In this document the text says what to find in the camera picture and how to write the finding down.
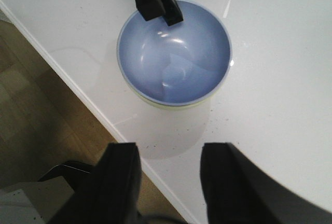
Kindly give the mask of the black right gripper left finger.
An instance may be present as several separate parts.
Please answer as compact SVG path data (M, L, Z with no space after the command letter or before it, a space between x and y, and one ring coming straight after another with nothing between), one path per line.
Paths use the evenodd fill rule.
M109 144L92 173L49 223L136 223L141 177L137 145Z

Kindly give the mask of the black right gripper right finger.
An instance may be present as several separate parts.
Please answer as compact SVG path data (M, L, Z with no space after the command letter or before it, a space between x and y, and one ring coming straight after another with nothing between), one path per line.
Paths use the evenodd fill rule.
M205 143L200 180L209 223L331 223L331 213L272 179L231 143Z

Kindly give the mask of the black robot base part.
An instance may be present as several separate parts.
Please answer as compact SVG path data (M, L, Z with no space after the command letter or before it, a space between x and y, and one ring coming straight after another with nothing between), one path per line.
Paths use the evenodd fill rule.
M43 182L60 176L75 192L93 190L103 179L102 173L99 169L95 170L93 165L78 161L66 161L52 167L38 181Z

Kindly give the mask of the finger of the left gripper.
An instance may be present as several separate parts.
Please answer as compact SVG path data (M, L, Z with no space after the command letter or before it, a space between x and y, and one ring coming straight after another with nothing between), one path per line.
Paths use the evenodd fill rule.
M161 2L165 9L163 18L168 26L172 26L183 21L183 15L176 0L161 0Z

